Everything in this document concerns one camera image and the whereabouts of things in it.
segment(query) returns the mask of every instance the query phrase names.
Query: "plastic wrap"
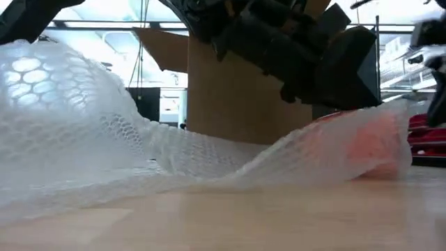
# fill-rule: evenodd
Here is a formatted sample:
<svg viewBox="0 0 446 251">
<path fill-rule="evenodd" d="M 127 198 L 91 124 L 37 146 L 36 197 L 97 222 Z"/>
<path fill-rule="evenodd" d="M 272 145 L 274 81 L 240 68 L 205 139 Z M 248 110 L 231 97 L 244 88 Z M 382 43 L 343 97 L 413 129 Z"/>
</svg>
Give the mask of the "plastic wrap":
<svg viewBox="0 0 446 251">
<path fill-rule="evenodd" d="M 0 224 L 192 184 L 312 185 L 410 165 L 404 102 L 263 146 L 142 118 L 117 76 L 63 44 L 3 45 L 0 67 Z"/>
</svg>

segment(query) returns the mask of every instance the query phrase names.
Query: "translucent plastic sheet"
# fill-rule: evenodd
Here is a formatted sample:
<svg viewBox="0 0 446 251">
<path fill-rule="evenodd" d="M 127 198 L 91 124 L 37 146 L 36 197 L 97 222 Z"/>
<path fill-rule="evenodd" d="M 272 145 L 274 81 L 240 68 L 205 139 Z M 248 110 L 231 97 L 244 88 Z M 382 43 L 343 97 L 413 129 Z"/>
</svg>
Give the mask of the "translucent plastic sheet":
<svg viewBox="0 0 446 251">
<path fill-rule="evenodd" d="M 0 67 L 0 224 L 192 184 L 333 183 L 411 161 L 404 102 L 262 146 L 142 118 L 117 76 L 62 44 L 3 45 Z"/>
</svg>

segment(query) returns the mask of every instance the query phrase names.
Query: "ceiling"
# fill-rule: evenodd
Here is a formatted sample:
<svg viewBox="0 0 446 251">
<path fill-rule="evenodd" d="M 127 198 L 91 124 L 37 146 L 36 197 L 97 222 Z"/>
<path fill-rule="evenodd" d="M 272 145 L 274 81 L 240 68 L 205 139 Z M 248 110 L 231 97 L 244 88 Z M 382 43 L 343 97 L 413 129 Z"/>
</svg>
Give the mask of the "ceiling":
<svg viewBox="0 0 446 251">
<path fill-rule="evenodd" d="M 424 0 L 375 0 L 357 10 L 351 10 L 350 5 L 355 0 L 336 0 L 352 20 L 357 24 L 375 24 L 376 16 L 380 17 L 380 24 L 413 24 L 426 18 L 440 17 L 442 10 L 435 1 L 424 5 Z M 0 0 L 2 11 L 10 0 Z M 130 86 L 137 84 L 137 61 L 139 42 L 129 31 L 132 26 L 139 26 L 140 21 L 166 22 L 165 26 L 178 26 L 168 22 L 179 22 L 174 13 L 162 5 L 158 0 L 149 0 L 147 15 L 142 15 L 146 0 L 114 0 L 113 4 L 107 0 L 86 0 L 82 5 L 62 10 L 55 20 L 71 21 L 68 28 L 81 26 L 82 31 L 73 29 L 47 29 L 45 35 L 84 53 L 87 57 L 97 61 L 112 64 L 111 70 L 120 75 Z M 384 26 L 387 31 L 400 29 L 401 26 Z M 176 31 L 180 35 L 188 36 L 187 31 Z M 385 34 L 380 37 L 381 55 L 386 57 L 385 45 L 398 37 L 409 35 Z M 172 72 L 162 72 L 148 52 L 143 54 L 143 86 L 187 87 L 187 76 Z M 400 63 L 389 64 L 383 62 L 383 73 L 389 76 L 401 74 Z"/>
</svg>

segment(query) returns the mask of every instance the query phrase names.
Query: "cardboard box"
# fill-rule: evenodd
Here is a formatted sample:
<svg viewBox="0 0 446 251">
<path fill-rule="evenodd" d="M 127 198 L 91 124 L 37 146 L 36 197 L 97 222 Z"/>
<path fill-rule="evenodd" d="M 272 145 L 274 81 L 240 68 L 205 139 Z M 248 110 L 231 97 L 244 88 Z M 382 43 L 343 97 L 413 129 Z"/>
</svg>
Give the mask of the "cardboard box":
<svg viewBox="0 0 446 251">
<path fill-rule="evenodd" d="M 330 0 L 307 2 L 318 17 Z M 271 144 L 312 121 L 312 107 L 281 100 L 282 83 L 228 53 L 218 62 L 210 45 L 154 29 L 134 32 L 161 70 L 188 73 L 187 129 L 240 142 Z"/>
</svg>

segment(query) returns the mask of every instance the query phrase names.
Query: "table surface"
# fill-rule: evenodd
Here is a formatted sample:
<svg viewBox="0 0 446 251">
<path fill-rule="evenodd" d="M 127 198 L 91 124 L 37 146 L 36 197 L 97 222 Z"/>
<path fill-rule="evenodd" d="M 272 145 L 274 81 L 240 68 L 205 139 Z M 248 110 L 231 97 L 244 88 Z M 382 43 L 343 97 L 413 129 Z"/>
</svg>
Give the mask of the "table surface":
<svg viewBox="0 0 446 251">
<path fill-rule="evenodd" d="M 446 250 L 446 169 L 401 181 L 127 198 L 0 228 L 2 251 Z"/>
</svg>

